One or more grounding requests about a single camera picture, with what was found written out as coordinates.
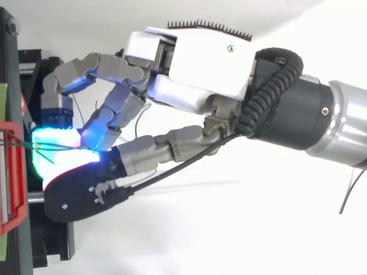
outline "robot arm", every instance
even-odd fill
[[[63,173],[45,189],[46,213],[69,222],[105,211],[171,172],[134,188],[118,187],[115,179],[169,161],[186,167],[240,135],[353,167],[367,166],[367,93],[338,81],[322,85],[301,75],[302,60],[295,53],[255,53],[250,38],[199,21],[174,29],[147,28],[132,33],[122,58],[90,54],[58,67],[44,80],[47,123],[70,121],[65,119],[72,115],[67,94],[96,78],[116,84],[82,129],[81,143],[88,148],[110,148],[146,97],[207,117],[204,128],[142,136],[104,152],[97,163]]]

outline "black cable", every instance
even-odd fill
[[[343,200],[343,203],[342,203],[342,206],[340,207],[340,210],[339,210],[339,214],[343,214],[344,207],[345,207],[346,202],[347,202],[347,200],[349,198],[349,195],[352,192],[354,186],[356,185],[356,183],[358,182],[358,180],[360,179],[360,177],[363,175],[364,172],[365,172],[365,170],[362,170],[362,172],[360,172],[360,174],[358,175],[358,177],[356,178],[356,180],[353,182],[353,184],[350,186],[350,188],[346,192],[345,197],[344,197],[344,200]]]
[[[83,122],[83,126],[85,126],[84,119],[83,119],[83,115],[81,114],[81,110],[80,110],[80,108],[79,108],[78,102],[76,101],[75,96],[74,96],[74,94],[73,94],[73,93],[72,93],[72,96],[73,96],[73,99],[74,99],[74,101],[75,101],[76,108],[78,108],[78,111],[79,111],[79,114],[80,114],[80,117],[81,117],[81,121]]]
[[[135,123],[135,138],[138,138],[138,123],[139,123],[139,120],[142,117],[142,115],[145,113],[145,111],[148,110],[150,107],[151,107],[151,103],[147,104],[145,106],[145,109],[142,110],[142,112],[140,113],[138,119],[136,120],[136,123]]]
[[[302,59],[294,52],[279,48],[263,49],[256,52],[256,59],[270,62],[281,61],[283,67],[272,76],[255,94],[244,103],[236,132],[254,138],[261,129],[264,119],[282,94],[300,77],[303,70]]]
[[[223,146],[224,144],[226,144],[227,142],[237,138],[241,136],[239,133],[234,133],[230,136],[225,137],[223,140],[219,140],[218,142],[213,143],[212,145],[210,145],[208,148],[204,149],[203,151],[201,151],[199,154],[194,155],[192,158],[188,159],[187,161],[173,167],[172,169],[158,175],[155,176],[154,178],[151,178],[149,180],[147,180],[146,182],[143,182],[139,185],[136,185],[132,188],[132,192],[137,192],[145,187],[148,187],[156,182],[159,182],[162,179],[167,178],[170,175],[173,175],[174,173],[186,168],[187,166],[193,164],[194,162],[200,160],[201,158],[203,158],[204,156],[206,156],[207,154],[209,154],[210,152],[214,151],[216,148]]]

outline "blue light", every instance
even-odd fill
[[[37,145],[37,143],[52,143],[70,147],[80,145],[80,135],[76,129],[53,129],[40,128],[32,132],[33,147],[37,146],[43,149],[62,149],[61,147],[51,145]],[[43,155],[54,162],[51,163],[43,156],[32,151],[33,166],[38,175],[44,179],[44,188],[56,176],[75,167],[87,164],[89,162],[98,162],[99,155],[91,150],[67,150],[67,151],[46,151],[39,150]]]

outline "black wire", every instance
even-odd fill
[[[345,207],[346,202],[347,202],[347,200],[349,198],[349,195],[352,192],[354,186],[356,185],[356,183],[358,182],[358,180],[360,179],[360,177],[363,175],[364,172],[365,172],[365,170],[362,170],[362,172],[360,172],[360,174],[358,175],[358,177],[356,178],[356,180],[353,182],[353,184],[350,186],[350,188],[346,192],[345,197],[344,197],[344,200],[343,200],[343,203],[342,203],[342,206],[340,207],[340,210],[339,210],[339,214],[343,214],[344,207]]]
[[[132,188],[132,192],[137,192],[145,187],[148,187],[156,182],[159,182],[162,179],[167,178],[170,175],[173,175],[174,173],[186,168],[187,166],[193,164],[194,162],[200,160],[201,158],[203,158],[204,156],[206,156],[207,154],[209,154],[210,152],[214,151],[216,148],[218,148],[219,146],[223,146],[224,144],[226,144],[227,142],[237,138],[241,136],[241,134],[239,133],[234,133],[230,136],[225,137],[223,140],[219,140],[218,142],[213,143],[212,145],[210,145],[208,148],[204,149],[203,151],[201,151],[199,154],[194,155],[192,158],[188,159],[187,161],[179,164],[178,166],[173,167],[172,169],[158,175],[155,176],[154,178],[151,178],[149,180],[147,180],[146,182],[143,182],[141,184],[138,184],[136,186],[134,186]]]
[[[81,117],[81,121],[83,122],[83,126],[85,126],[83,115],[81,114],[81,110],[79,108],[78,102],[76,101],[74,94],[72,93],[71,95],[73,96],[73,99],[75,101],[76,108],[78,108],[78,111],[79,111],[79,114],[80,114],[80,117]]]
[[[148,110],[150,107],[151,107],[151,103],[147,104],[145,106],[145,109],[140,113],[138,119],[136,120],[136,123],[135,123],[135,138],[136,139],[138,138],[138,123],[139,123],[139,120],[142,118],[142,115],[145,113],[145,111]]]

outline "wire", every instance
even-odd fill
[[[142,115],[145,113],[145,111],[148,110],[150,107],[151,107],[151,103],[147,104],[145,106],[145,109],[142,110],[142,112],[140,113],[138,119],[136,120],[136,123],[135,123],[135,138],[138,138],[138,123],[139,123],[139,120],[142,118]]]
[[[144,177],[142,179],[139,179],[139,180],[137,180],[135,182],[131,182],[131,183],[125,184],[124,187],[133,186],[133,185],[135,185],[137,183],[143,182],[144,180],[147,180],[150,177],[154,176],[156,173],[157,173],[157,169],[154,169],[153,173],[151,173],[150,175],[148,175],[148,176],[146,176],[146,177]]]
[[[76,108],[78,108],[78,111],[79,111],[79,114],[80,114],[80,117],[81,117],[81,121],[83,122],[83,126],[85,126],[84,118],[83,118],[83,115],[81,114],[81,110],[79,108],[78,102],[76,101],[74,94],[72,93],[71,95],[73,96],[73,99],[75,101]]]
[[[224,144],[226,144],[227,142],[237,138],[241,136],[241,134],[239,133],[234,133],[230,136],[225,137],[223,140],[219,140],[218,142],[213,143],[212,145],[210,145],[208,148],[204,149],[203,151],[201,151],[199,154],[194,155],[192,158],[188,159],[187,161],[173,167],[172,169],[158,175],[155,176],[154,178],[151,178],[149,180],[147,180],[146,182],[143,182],[139,185],[136,185],[132,188],[132,192],[137,192],[145,187],[148,187],[156,182],[159,182],[162,179],[167,178],[170,175],[173,175],[174,173],[186,168],[187,166],[193,164],[194,162],[200,160],[201,158],[203,158],[204,156],[206,156],[207,154],[209,154],[210,152],[214,151],[216,148],[223,146]]]
[[[360,172],[360,174],[358,175],[358,177],[355,179],[355,181],[353,182],[353,184],[350,186],[350,188],[346,192],[345,197],[344,197],[344,200],[343,200],[343,203],[342,203],[342,206],[340,207],[340,210],[339,210],[339,214],[343,214],[344,207],[345,207],[346,202],[347,202],[347,200],[349,198],[349,195],[352,192],[354,186],[356,185],[356,183],[358,182],[358,180],[360,179],[360,177],[363,175],[364,172],[365,172],[365,170],[362,170],[362,172]]]

